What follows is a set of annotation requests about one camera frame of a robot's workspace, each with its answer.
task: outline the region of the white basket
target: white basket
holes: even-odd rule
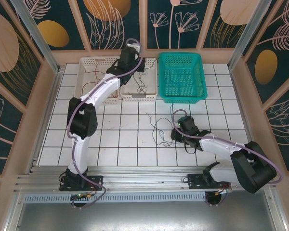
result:
[[[158,68],[155,58],[146,58],[144,73],[136,72],[134,74],[135,79],[139,84],[141,84],[139,77],[147,90],[144,92],[137,92],[139,86],[137,85],[133,76],[126,85],[121,87],[120,95],[124,101],[155,101],[158,95]]]
[[[95,87],[96,82],[99,81],[98,79],[102,79],[104,77],[103,73],[106,73],[106,70],[110,68],[118,58],[119,56],[94,56],[81,58],[79,60],[79,71],[77,74],[77,83],[74,96],[79,98],[92,90],[92,88]],[[119,103],[119,90],[114,91],[112,95],[105,99],[102,104],[117,103]]]

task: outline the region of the teal basket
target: teal basket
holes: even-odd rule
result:
[[[197,103],[207,96],[201,56],[164,52],[159,56],[159,93],[165,103]]]

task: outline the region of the plastic basket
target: plastic basket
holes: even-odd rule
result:
[[[197,103],[207,97],[199,54],[164,52],[159,57],[159,90],[165,103]]]
[[[110,68],[118,58],[119,56],[94,56],[80,58],[74,96],[79,98],[92,90],[96,83],[104,77],[103,73],[106,73],[106,70]],[[105,99],[102,104],[117,103],[119,103],[119,90],[113,92],[112,95]]]
[[[135,72],[134,77],[131,77],[129,82],[121,87],[120,94],[124,101],[142,102],[156,100],[158,95],[156,58],[146,58],[144,66],[147,68],[144,73]],[[147,88],[140,92],[138,84],[141,85],[141,81],[139,78],[141,78],[143,85]]]

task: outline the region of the black mounting plate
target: black mounting plate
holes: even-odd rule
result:
[[[101,182],[101,185],[103,185],[103,176],[86,176],[89,180],[93,181],[94,183],[99,184]],[[92,191],[92,185],[89,182],[86,182],[85,186],[81,188],[80,186],[72,186],[69,183],[69,180],[66,176],[61,177],[61,183],[60,183],[60,191]],[[97,191],[101,191],[102,188],[94,186],[94,188]]]
[[[202,174],[188,174],[188,187],[189,189],[220,189],[223,188],[223,185],[230,187],[228,182],[214,182],[209,186],[203,179]]]

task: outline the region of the white tiled floor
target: white tiled floor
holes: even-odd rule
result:
[[[171,142],[171,114],[184,109],[200,130],[211,130],[218,137],[247,143],[231,77],[225,64],[204,64],[208,97],[196,104],[167,104],[158,97],[155,103],[123,102],[97,109],[98,130],[91,137],[89,166],[207,166],[218,156],[197,151],[188,154],[184,145]],[[66,133],[67,109],[73,97],[78,64],[66,66],[53,107],[38,165],[67,166],[71,140]]]

